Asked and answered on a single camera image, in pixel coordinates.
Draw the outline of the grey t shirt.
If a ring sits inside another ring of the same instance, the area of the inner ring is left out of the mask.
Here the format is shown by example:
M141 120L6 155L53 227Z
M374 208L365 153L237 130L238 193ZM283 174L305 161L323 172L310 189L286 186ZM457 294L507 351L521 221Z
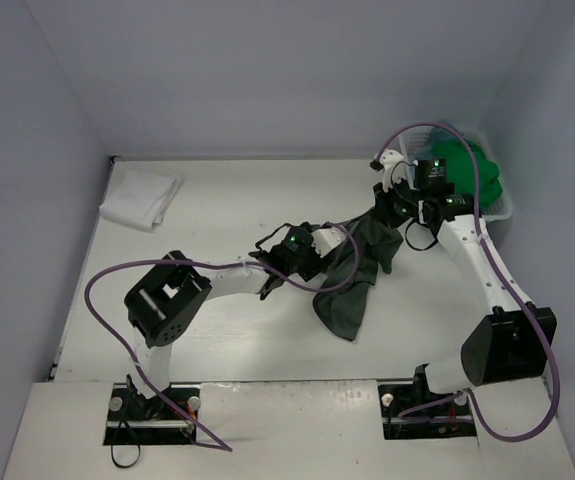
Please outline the grey t shirt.
M317 293L312 305L319 320L332 334L352 342L363 322L369 290L376 285L379 272L392 272L393 258L402 245L402 236L397 229L376 220L371 211L343 226L354 241L344 244L334 255L322 286L329 288L346 278L351 281L339 290Z

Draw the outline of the white t shirt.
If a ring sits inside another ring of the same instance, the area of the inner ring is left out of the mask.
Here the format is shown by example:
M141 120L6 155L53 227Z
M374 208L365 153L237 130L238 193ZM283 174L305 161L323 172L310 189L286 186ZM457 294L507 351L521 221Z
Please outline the white t shirt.
M182 186L182 176L127 169L99 207L100 216L123 227L153 232Z

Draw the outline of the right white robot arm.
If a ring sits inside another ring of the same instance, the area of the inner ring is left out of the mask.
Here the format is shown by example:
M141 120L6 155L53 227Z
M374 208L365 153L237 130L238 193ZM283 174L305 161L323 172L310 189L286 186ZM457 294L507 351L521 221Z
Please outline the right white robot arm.
M412 405L431 412L448 393L543 375L556 317L515 283L484 220L474 215L473 196L456 193L447 181L445 161L409 164L397 156L374 160L371 167L383 174L374 187L377 214L393 226L428 228L457 267L476 311L458 352L427 364L425 377L411 384Z

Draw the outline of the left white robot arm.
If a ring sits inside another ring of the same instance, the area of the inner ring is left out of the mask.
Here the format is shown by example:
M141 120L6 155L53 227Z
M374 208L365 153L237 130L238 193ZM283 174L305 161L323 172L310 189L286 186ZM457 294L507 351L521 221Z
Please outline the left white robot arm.
M265 299L284 277L308 282L326 271L332 252L346 235L335 227L291 226L285 238L266 251L257 247L238 266L223 270L156 265L124 298L134 329L135 352L146 377L131 374L131 408L142 418L166 409L172 344L185 333L202 305L219 297L252 294Z

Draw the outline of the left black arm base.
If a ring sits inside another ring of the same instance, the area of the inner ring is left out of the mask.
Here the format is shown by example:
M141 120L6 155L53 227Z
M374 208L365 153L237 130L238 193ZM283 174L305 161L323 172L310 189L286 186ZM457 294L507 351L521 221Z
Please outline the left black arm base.
M143 397L130 383L112 386L103 444L117 469L129 469L140 460L145 446L189 445L196 427L159 397Z

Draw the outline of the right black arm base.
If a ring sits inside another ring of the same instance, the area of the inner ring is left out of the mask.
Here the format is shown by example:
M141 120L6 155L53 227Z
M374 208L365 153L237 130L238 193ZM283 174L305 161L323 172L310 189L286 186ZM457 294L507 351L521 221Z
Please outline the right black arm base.
M467 400L432 393L425 365L411 379L378 382L383 437L387 441L474 438L476 426Z

